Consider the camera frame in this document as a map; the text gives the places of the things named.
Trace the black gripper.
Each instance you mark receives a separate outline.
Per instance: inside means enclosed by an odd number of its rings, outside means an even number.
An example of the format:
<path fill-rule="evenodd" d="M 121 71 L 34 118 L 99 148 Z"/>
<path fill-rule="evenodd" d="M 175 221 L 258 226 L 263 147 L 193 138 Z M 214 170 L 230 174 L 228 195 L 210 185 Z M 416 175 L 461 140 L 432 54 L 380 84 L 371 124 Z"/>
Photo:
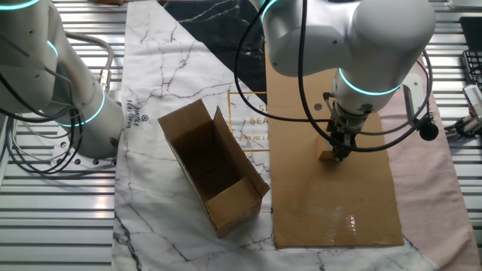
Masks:
<path fill-rule="evenodd" d="M 355 134 L 351 132 L 344 132 L 340 130 L 338 126 L 328 126 L 327 132 L 333 140 L 342 143 L 344 145 L 349 145 L 350 147 L 356 146 Z M 334 151 L 334 158 L 337 161 L 344 161 L 352 152 L 348 148 L 336 147 L 333 142 L 328 142 Z"/>

